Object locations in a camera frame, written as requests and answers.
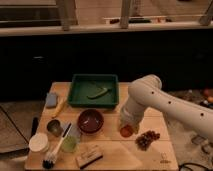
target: red object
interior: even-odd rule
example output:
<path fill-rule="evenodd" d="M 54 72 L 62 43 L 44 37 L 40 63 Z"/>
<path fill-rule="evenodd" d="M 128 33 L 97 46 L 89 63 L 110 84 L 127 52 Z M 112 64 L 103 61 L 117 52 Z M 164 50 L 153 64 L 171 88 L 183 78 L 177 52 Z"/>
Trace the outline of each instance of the red object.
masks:
<path fill-rule="evenodd" d="M 126 125 L 125 127 L 120 129 L 120 134 L 122 137 L 130 137 L 133 134 L 133 129 L 130 125 Z"/>
<path fill-rule="evenodd" d="M 209 91 L 209 89 L 206 88 L 206 89 L 203 91 L 203 94 L 204 94 L 204 96 L 209 97 L 209 96 L 210 96 L 210 91 Z"/>
<path fill-rule="evenodd" d="M 104 123 L 102 114 L 95 109 L 84 110 L 78 117 L 77 125 L 79 129 L 87 134 L 96 133 Z"/>

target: cup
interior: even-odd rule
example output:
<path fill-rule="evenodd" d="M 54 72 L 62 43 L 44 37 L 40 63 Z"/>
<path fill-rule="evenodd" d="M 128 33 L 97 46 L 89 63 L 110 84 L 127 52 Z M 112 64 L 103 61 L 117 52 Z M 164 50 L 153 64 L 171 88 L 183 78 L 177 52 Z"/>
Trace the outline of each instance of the cup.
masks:
<path fill-rule="evenodd" d="M 81 141 L 81 132 L 76 123 L 72 124 L 72 127 L 68 133 L 68 136 L 73 136 L 76 139 L 77 143 Z"/>
<path fill-rule="evenodd" d="M 49 140 L 45 133 L 36 133 L 29 142 L 29 148 L 33 152 L 45 152 L 49 149 Z"/>
<path fill-rule="evenodd" d="M 47 130 L 56 137 L 59 137 L 63 132 L 60 121 L 57 119 L 53 119 L 47 124 Z"/>
<path fill-rule="evenodd" d="M 62 142 L 61 149 L 67 153 L 73 153 L 77 146 L 77 139 L 74 136 L 68 135 Z"/>

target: wooden block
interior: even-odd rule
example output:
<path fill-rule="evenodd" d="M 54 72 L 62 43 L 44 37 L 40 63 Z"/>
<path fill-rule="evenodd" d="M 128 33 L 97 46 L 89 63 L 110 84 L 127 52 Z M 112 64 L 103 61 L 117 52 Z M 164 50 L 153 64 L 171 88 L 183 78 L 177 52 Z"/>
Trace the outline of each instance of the wooden block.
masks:
<path fill-rule="evenodd" d="M 76 157 L 77 164 L 80 169 L 84 169 L 86 166 L 95 162 L 96 160 L 103 157 L 101 149 L 99 146 L 94 146 L 88 151 L 82 153 L 80 156 Z"/>

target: dark background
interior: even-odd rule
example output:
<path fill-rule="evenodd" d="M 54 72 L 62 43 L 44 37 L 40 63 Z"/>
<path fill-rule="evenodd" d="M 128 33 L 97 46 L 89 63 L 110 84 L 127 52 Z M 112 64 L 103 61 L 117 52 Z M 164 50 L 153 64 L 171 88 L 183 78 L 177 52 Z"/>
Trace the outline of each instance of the dark background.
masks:
<path fill-rule="evenodd" d="M 165 91 L 212 87 L 212 45 L 212 29 L 1 37 L 0 100 L 44 99 L 76 73 L 156 74 Z"/>

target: small bowl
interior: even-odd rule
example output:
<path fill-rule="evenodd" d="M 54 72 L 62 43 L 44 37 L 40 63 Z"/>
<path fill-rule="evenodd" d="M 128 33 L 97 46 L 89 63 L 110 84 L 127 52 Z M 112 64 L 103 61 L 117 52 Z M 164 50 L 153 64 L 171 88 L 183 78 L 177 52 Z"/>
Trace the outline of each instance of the small bowl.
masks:
<path fill-rule="evenodd" d="M 77 125 L 81 132 L 94 134 L 98 132 L 104 123 L 104 117 L 95 109 L 84 110 L 78 117 Z"/>

